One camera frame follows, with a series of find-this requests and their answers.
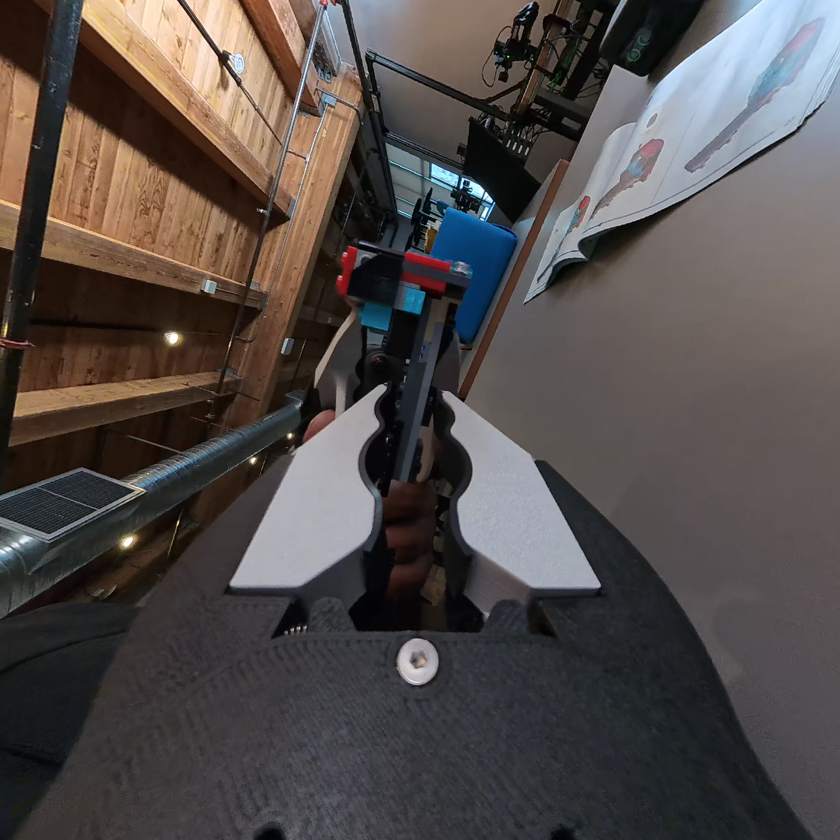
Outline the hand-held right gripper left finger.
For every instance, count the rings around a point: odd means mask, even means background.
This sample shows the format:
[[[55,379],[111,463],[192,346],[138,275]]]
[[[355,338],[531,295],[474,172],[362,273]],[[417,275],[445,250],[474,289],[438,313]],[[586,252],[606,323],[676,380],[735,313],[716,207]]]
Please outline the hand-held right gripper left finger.
[[[393,561],[365,460],[388,394],[376,386],[299,448],[228,584],[233,595],[279,597],[279,627],[307,623],[323,598],[350,612],[385,599]]]

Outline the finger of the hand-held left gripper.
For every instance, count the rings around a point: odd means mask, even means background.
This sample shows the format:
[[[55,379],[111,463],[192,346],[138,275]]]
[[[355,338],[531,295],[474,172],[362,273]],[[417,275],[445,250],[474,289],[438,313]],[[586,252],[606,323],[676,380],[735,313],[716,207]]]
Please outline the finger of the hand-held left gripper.
[[[441,348],[432,378],[432,387],[457,394],[460,380],[461,346],[456,330],[452,331],[447,348]]]
[[[363,355],[360,310],[352,308],[332,337],[314,376],[313,387],[323,411],[332,409],[341,415],[352,406],[353,394],[361,385],[356,367]]]

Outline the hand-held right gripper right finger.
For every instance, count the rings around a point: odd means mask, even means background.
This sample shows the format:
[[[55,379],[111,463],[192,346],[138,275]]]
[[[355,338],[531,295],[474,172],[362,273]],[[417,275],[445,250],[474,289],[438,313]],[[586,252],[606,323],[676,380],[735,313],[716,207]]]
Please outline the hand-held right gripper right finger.
[[[436,404],[439,465],[452,488],[449,592],[482,613],[502,601],[597,594],[602,585],[530,454],[451,392]]]

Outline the long black toy brick assembly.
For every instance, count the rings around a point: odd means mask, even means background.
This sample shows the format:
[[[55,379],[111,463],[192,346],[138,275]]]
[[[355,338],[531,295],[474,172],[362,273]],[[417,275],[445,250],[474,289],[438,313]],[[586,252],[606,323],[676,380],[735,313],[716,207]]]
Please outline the long black toy brick assembly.
[[[432,378],[441,348],[455,330],[455,315],[471,280],[463,262],[447,262],[405,252],[400,290],[391,326],[382,333],[362,327],[362,350],[382,348],[395,357],[395,379],[385,386],[379,406],[383,429],[365,466],[384,497],[393,479],[414,482],[423,457],[433,456],[422,440],[436,400]]]

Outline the instruction booklet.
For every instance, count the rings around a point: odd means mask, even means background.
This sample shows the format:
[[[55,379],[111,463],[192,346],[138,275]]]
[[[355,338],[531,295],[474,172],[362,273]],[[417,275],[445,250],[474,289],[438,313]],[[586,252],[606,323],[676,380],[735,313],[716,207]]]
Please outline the instruction booklet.
[[[604,142],[558,216],[524,298],[544,292],[597,240],[704,190],[797,131],[839,69],[838,1],[760,2],[651,91]]]

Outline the grey desk wooden edge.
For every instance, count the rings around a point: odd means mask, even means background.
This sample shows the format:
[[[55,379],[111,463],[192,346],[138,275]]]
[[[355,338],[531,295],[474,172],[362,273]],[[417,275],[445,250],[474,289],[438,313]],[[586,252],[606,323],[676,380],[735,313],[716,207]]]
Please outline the grey desk wooden edge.
[[[476,337],[470,345],[469,351],[465,352],[464,359],[461,362],[458,398],[462,401],[466,400],[480,366],[487,357],[491,342],[537,244],[538,237],[569,166],[570,163],[566,160],[560,160],[554,166],[519,220],[512,227],[512,232],[516,234],[518,241],[482,319]]]

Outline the person's left hand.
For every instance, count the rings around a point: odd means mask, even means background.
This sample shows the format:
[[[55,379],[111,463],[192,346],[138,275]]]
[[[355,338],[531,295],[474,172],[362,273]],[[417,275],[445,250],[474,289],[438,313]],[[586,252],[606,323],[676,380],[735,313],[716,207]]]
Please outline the person's left hand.
[[[392,479],[382,499],[382,532],[390,565],[384,585],[366,592],[368,601],[401,601],[419,595],[434,564],[437,494],[430,481]]]

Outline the blue fabric box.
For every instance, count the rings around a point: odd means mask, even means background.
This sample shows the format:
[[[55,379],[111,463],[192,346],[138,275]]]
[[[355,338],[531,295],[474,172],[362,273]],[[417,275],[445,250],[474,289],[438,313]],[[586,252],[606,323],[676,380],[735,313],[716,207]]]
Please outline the blue fabric box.
[[[471,280],[458,306],[455,326],[460,342],[472,344],[492,302],[518,238],[507,228],[449,208],[430,256],[467,264]]]

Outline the black panel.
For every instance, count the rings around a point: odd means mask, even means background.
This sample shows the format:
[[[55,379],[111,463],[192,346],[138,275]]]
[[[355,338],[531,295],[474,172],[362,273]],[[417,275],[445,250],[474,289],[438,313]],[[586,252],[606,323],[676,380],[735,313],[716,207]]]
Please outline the black panel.
[[[541,186],[525,165],[474,118],[469,119],[463,173],[486,190],[512,223],[519,220]]]

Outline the ceiling vent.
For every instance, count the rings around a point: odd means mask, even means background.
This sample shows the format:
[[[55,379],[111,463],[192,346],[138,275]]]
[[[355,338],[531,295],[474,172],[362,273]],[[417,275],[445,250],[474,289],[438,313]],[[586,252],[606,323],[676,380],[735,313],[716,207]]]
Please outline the ceiling vent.
[[[1,496],[1,526],[46,543],[136,502],[145,490],[78,468]]]

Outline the person's black jacket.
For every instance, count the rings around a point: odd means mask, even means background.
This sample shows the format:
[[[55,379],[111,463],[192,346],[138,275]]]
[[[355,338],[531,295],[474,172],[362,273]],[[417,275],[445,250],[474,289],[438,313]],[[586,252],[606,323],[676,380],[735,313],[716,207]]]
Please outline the person's black jacket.
[[[1,622],[1,838],[60,771],[139,609],[48,605]]]

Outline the black equipment cart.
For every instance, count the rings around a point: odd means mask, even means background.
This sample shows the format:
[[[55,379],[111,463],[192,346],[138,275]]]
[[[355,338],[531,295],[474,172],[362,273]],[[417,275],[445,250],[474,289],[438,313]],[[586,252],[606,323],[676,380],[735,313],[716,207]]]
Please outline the black equipment cart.
[[[610,62],[601,44],[617,1],[549,2],[542,38],[516,102],[522,135],[535,141],[544,133],[577,141],[606,84]]]

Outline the silver air duct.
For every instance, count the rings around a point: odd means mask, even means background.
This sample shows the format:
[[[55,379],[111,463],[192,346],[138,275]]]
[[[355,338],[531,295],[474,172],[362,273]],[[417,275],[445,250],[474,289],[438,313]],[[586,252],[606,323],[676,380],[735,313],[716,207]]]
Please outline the silver air duct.
[[[303,391],[291,392],[281,409],[121,479],[143,488],[144,494],[65,538],[42,542],[2,528],[1,615],[47,592],[130,532],[178,507],[250,456],[273,445],[297,427],[304,401]]]

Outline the black tube frame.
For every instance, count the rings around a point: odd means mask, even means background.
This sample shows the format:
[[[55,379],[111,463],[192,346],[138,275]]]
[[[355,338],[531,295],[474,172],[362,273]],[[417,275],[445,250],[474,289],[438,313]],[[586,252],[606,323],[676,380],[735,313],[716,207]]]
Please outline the black tube frame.
[[[378,82],[375,77],[375,70],[374,66],[380,66],[392,72],[395,72],[397,75],[404,77],[416,84],[419,84],[429,90],[435,91],[436,93],[440,93],[447,98],[453,99],[461,104],[466,105],[468,108],[478,111],[480,114],[486,114],[487,116],[492,117],[494,120],[505,123],[505,125],[510,127],[517,127],[518,122],[515,120],[515,117],[511,115],[509,112],[505,112],[500,108],[496,108],[489,102],[488,100],[479,99],[476,97],[472,97],[467,93],[464,93],[454,87],[444,84],[436,79],[433,79],[429,76],[424,75],[410,67],[407,67],[395,60],[387,57],[382,56],[372,49],[367,49],[364,54],[364,62],[367,69],[367,81],[371,85],[371,95],[373,97],[373,105],[374,110],[377,114],[378,118],[378,131],[383,139],[384,142],[389,144],[398,145],[401,148],[404,148],[405,151],[411,152],[416,154],[419,157],[425,158],[427,160],[436,159],[441,161],[447,167],[453,170],[461,170],[463,165],[458,163],[454,159],[450,159],[445,154],[441,154],[434,149],[428,148],[420,143],[416,143],[413,140],[409,140],[406,137],[403,137],[400,134],[394,133],[390,129],[387,128],[384,118],[384,112],[382,110],[382,102],[381,102],[381,90],[378,87]]]

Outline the black cabled device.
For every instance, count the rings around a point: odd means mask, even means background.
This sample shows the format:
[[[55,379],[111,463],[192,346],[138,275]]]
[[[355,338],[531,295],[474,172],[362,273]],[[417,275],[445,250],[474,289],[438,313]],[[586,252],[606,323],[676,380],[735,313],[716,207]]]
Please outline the black cabled device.
[[[690,26],[702,1],[619,2],[599,48],[610,67],[645,77]]]

